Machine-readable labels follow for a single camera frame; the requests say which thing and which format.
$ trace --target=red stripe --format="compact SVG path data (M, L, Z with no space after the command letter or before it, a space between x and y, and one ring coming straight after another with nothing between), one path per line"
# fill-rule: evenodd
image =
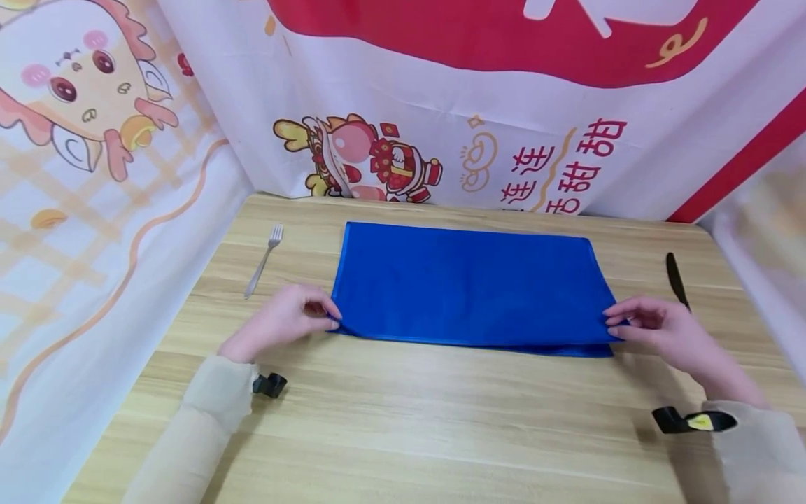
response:
M693 223L806 131L806 90L798 94L728 164L700 187L669 222Z

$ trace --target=silver fork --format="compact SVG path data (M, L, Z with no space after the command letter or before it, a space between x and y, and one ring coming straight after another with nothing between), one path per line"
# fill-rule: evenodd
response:
M266 247L266 253L263 254L263 260L260 264L257 265L257 269L255 270L255 274L252 275L252 279L249 281L249 285L247 285L247 291L243 293L244 299L249 299L255 293L255 287L257 287L257 281L260 280L260 275L263 273L263 268L266 267L266 260L268 259L268 254L274 250L274 247L280 244L280 241L283 239L283 225L277 224L274 229L272 229L272 235L268 237L268 246Z

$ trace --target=cloth backdrop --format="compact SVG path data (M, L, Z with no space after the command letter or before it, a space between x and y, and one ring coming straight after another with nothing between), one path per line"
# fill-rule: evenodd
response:
M0 502L70 486L252 191L152 0L0 0Z
M0 0L0 501L60 500L253 190L695 222L749 178L707 224L798 362L804 21Z
M806 121L799 0L160 5L284 196L693 221Z

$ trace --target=beige sleeve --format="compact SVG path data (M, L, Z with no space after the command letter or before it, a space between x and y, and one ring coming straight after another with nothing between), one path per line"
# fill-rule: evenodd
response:
M709 401L703 408L738 422L713 436L732 504L806 502L806 449L791 416L732 401Z
M251 413L257 366L208 357L131 483L124 504L198 504L230 437Z

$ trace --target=blue napkin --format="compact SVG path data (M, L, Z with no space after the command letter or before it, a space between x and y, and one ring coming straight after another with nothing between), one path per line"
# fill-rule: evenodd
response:
M347 223L333 288L343 334L612 356L615 302L589 240Z

